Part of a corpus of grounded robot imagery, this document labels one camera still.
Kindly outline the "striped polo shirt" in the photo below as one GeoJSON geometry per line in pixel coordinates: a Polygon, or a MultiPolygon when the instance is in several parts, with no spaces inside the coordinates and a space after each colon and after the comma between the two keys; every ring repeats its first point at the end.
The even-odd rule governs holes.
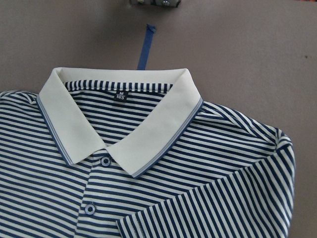
{"type": "Polygon", "coordinates": [[[59,67],[0,94],[3,238],[285,238],[290,138],[187,69],[59,67]]]}

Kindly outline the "aluminium frame post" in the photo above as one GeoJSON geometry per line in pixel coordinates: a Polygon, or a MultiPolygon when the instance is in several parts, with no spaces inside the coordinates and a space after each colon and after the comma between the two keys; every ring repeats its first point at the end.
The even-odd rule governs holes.
{"type": "Polygon", "coordinates": [[[134,5],[152,5],[160,7],[178,7],[182,0],[130,0],[134,5]]]}

